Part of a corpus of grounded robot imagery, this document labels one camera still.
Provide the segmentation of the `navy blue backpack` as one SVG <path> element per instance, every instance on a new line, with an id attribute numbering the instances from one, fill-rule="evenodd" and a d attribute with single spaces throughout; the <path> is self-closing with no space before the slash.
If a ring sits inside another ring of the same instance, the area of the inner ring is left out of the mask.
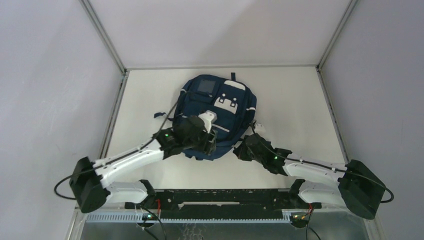
<path id="1" fill-rule="evenodd" d="M 173 117 L 198 116 L 206 111 L 216 113 L 217 119 L 212 129 L 217 133 L 216 150 L 210 156 L 188 156 L 197 160 L 213 161 L 228 153 L 249 128 L 256 113 L 257 97 L 244 83 L 231 79 L 201 74 L 187 83 L 180 90 Z"/>

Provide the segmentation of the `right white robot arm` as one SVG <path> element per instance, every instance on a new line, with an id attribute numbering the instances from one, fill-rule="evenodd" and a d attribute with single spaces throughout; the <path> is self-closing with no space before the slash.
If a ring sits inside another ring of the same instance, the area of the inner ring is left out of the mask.
<path id="1" fill-rule="evenodd" d="M 289 203 L 295 208 L 305 204 L 330 204 L 346 207 L 367 220 L 376 217 L 386 185 L 361 161 L 347 164 L 304 158 L 284 148 L 274 148 L 258 134 L 246 135 L 233 153 L 239 160 L 256 161 L 275 175 L 295 177 Z"/>

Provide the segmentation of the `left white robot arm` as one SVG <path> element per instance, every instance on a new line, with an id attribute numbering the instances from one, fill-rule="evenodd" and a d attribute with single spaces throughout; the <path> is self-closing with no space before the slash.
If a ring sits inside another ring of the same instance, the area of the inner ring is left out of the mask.
<path id="1" fill-rule="evenodd" d="M 105 204 L 134 203 L 149 209 L 156 203 L 150 182 L 119 182 L 130 172 L 179 155 L 184 150 L 210 154 L 216 149 L 217 133 L 212 129 L 215 113 L 206 111 L 189 116 L 174 127 L 160 129 L 151 139 L 112 157 L 90 161 L 80 159 L 69 179 L 69 186 L 82 213 L 91 213 Z"/>

